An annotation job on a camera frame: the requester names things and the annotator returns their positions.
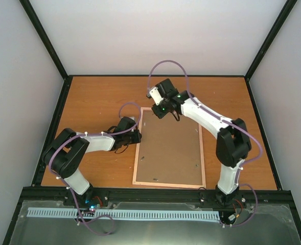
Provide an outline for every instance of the white wall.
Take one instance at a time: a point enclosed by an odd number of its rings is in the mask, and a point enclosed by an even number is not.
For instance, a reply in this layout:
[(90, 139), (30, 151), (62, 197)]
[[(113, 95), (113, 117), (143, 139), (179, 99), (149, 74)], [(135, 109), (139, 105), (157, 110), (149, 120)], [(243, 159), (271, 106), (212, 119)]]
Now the white wall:
[(285, 0), (31, 3), (69, 74), (244, 75)]
[(301, 1), (250, 80), (284, 189), (301, 217)]
[(62, 78), (19, 1), (0, 1), (0, 244), (29, 186)]

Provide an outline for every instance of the metal frame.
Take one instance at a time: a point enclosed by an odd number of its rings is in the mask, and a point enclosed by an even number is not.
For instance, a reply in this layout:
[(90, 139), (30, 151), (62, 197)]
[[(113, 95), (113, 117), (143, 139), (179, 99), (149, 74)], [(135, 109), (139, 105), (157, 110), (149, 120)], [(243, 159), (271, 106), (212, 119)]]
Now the metal frame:
[[(49, 127), (47, 137), (42, 148), (44, 151), (45, 147), (55, 138), (55, 134), (59, 125), (62, 111), (66, 102), (68, 92), (70, 90), (71, 82), (73, 76), (68, 76), (59, 57), (57, 56), (54, 47), (52, 46), (45, 30), (43, 29), (40, 20), (38, 19), (35, 11), (29, 0), (20, 0), (24, 10), (26, 11), (30, 21), (35, 27), (38, 35), (40, 36), (45, 48), (49, 52), (53, 62), (55, 63), (58, 71), (64, 79), (63, 87), (57, 102), (57, 106), (54, 111), (54, 115)], [(281, 182), (276, 171), (276, 167), (273, 161), (273, 157), (268, 145), (267, 137), (258, 113), (256, 103), (253, 98), (251, 87), (249, 81), (254, 74), (256, 68), (259, 66), (261, 60), (266, 54), (268, 48), (272, 44), (275, 36), (278, 34), (283, 23), (287, 19), (292, 8), (296, 4), (297, 0), (287, 0), (284, 7), (282, 8), (279, 16), (277, 17), (273, 27), (268, 33), (263, 45), (261, 46), (259, 52), (257, 53), (254, 61), (252, 62), (248, 72), (245, 76), (191, 76), (191, 77), (244, 77), (248, 93), (252, 102), (252, 106), (258, 121), (258, 125), (262, 134), (264, 146), (268, 155), (268, 159), (271, 165), (275, 183), (277, 186), (277, 191), (265, 191), (257, 190), (257, 196), (259, 203), (272, 203), (272, 204), (288, 204), (293, 219), (295, 221), (300, 239), (301, 239), (301, 220), (299, 218), (293, 197), (290, 191), (282, 190)], [(86, 75), (86, 76), (135, 76), (143, 77), (147, 75)], [(168, 77), (183, 77), (180, 75), (155, 75), (155, 76), (168, 76)], [(41, 180), (45, 171), (45, 164), (39, 159), (37, 169), (31, 184), (31, 187), (24, 187), (19, 198), (18, 204), (13, 214), (12, 221), (10, 223), (9, 229), (7, 231), (5, 240), (3, 244), (9, 244), (11, 235), (13, 233), (19, 211), (21, 209), (22, 202), (24, 200), (62, 200), (67, 205), (72, 205), (72, 199), (65, 187), (41, 187)], [(222, 208), (218, 206), (214, 200), (215, 191), (214, 190), (163, 190), (163, 189), (115, 189), (115, 188), (95, 188), (95, 192), (102, 199), (104, 205), (108, 202), (166, 202), (166, 203), (188, 203), (202, 208), (212, 208), (215, 211), (225, 212), (232, 211), (232, 207)], [(245, 197), (249, 203), (254, 202), (254, 197), (251, 191), (240, 190), (238, 197)]]

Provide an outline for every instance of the wooden table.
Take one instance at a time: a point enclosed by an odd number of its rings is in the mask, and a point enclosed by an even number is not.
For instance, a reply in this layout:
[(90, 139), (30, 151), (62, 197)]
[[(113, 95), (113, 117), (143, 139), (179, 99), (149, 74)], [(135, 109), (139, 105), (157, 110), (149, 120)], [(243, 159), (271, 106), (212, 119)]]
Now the wooden table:
[[(153, 77), (155, 85), (164, 77)], [(185, 79), (171, 78), (174, 86), (181, 92), (186, 89)], [(252, 108), (247, 87), (243, 78), (190, 78), (190, 91), (204, 104), (218, 113), (232, 119), (241, 118), (247, 129), (263, 146), (263, 140)], [(136, 102), (141, 107), (151, 107), (152, 100), (146, 98), (147, 77), (74, 77), (57, 134), (64, 128), (76, 132), (99, 133), (119, 122), (119, 108), (126, 102)], [(138, 117), (132, 105), (126, 106), (122, 114)], [(219, 180), (220, 162), (215, 149), (216, 140), (202, 129), (205, 159), (206, 186), (214, 189)], [(130, 145), (123, 154), (114, 152), (91, 152), (84, 156), (80, 171), (94, 187), (134, 187), (132, 185), (135, 145)], [(252, 143), (248, 157), (254, 157), (259, 150)], [(276, 190), (273, 174), (266, 152), (261, 159), (245, 166), (241, 172), (240, 183), (249, 183), (255, 189)], [(42, 186), (60, 186), (60, 181), (45, 171)]]

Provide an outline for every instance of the white perforated rail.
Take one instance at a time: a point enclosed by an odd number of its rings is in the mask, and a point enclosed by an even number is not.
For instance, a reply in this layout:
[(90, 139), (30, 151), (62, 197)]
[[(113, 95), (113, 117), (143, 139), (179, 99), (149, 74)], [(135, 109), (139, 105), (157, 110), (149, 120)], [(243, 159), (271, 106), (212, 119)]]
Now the white perforated rail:
[[(75, 208), (28, 208), (27, 217), (76, 218)], [(94, 214), (84, 214), (84, 218), (95, 218), (107, 214), (121, 221), (205, 221), (218, 222), (218, 211), (166, 211), (166, 210), (117, 210), (97, 209)]]

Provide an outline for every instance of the brown board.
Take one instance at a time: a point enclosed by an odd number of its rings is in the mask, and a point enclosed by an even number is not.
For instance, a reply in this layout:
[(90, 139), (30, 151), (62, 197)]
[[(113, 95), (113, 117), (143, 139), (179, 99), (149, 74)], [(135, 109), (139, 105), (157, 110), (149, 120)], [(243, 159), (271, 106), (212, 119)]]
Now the brown board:
[(136, 147), (135, 185), (178, 188), (205, 187), (201, 126), (182, 116), (157, 118), (151, 108), (141, 108), (141, 143)]

